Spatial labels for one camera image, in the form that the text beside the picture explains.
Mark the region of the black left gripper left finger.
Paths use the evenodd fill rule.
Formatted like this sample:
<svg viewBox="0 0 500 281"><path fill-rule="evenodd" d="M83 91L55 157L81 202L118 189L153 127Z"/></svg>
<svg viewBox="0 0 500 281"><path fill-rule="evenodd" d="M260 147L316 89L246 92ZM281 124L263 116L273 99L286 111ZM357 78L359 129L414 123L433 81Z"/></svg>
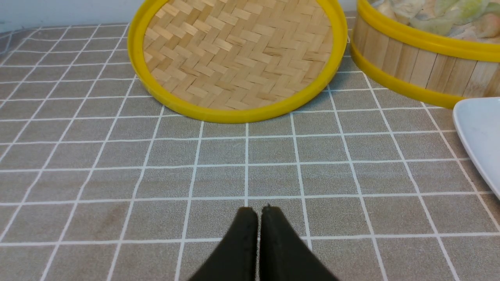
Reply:
<svg viewBox="0 0 500 281"><path fill-rule="evenodd" d="M223 239L189 280L254 281L258 226L252 208L239 208Z"/></svg>

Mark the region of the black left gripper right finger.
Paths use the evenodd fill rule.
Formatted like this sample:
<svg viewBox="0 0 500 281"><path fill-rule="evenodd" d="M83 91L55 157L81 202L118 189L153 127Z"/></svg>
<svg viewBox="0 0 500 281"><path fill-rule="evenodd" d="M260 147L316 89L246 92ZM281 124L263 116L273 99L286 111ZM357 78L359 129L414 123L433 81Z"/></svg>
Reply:
<svg viewBox="0 0 500 281"><path fill-rule="evenodd" d="M279 207L262 209L260 233L261 281L338 280L302 241Z"/></svg>

